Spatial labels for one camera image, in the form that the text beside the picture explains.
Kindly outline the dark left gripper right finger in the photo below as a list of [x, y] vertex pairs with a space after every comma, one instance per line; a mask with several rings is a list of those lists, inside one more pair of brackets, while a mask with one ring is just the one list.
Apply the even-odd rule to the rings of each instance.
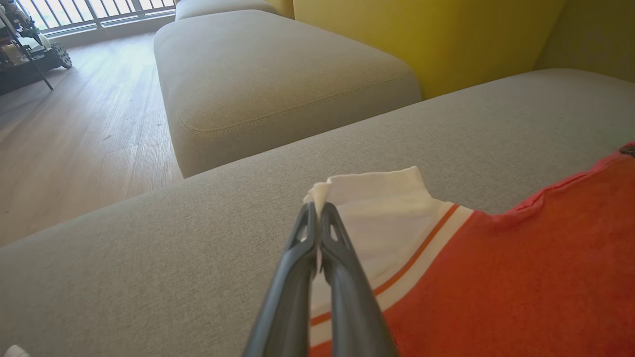
[[332, 356], [396, 357], [394, 339], [332, 203], [320, 213], [320, 251], [331, 287]]

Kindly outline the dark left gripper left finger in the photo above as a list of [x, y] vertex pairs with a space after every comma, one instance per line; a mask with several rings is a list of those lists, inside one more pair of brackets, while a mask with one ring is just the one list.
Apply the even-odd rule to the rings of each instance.
[[306, 357], [317, 271], [315, 204], [300, 208], [243, 351], [245, 357]]

